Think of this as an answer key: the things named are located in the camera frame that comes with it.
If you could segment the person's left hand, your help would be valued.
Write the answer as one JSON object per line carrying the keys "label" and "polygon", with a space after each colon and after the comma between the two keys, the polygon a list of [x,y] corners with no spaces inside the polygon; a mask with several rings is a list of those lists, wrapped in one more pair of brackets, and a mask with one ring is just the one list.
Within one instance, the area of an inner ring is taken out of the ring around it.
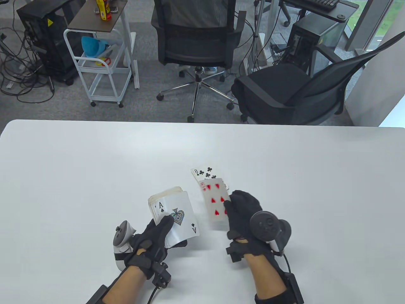
{"label": "person's left hand", "polygon": [[174,218],[163,216],[158,224],[151,220],[142,234],[135,234],[130,241],[133,252],[124,259],[126,267],[138,267],[149,280],[154,275],[153,265],[160,264],[167,256],[165,239],[174,225]]}

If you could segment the person's right hand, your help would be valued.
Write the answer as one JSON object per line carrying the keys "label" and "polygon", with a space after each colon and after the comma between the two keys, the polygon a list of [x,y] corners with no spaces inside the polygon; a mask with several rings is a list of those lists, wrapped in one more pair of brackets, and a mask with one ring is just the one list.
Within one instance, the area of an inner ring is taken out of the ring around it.
{"label": "person's right hand", "polygon": [[268,260],[274,255],[270,246],[254,236],[250,228],[250,220],[254,214],[262,211],[259,201],[245,191],[233,191],[224,207],[229,221],[227,237],[234,242],[245,240],[247,253],[254,256],[264,255]]}

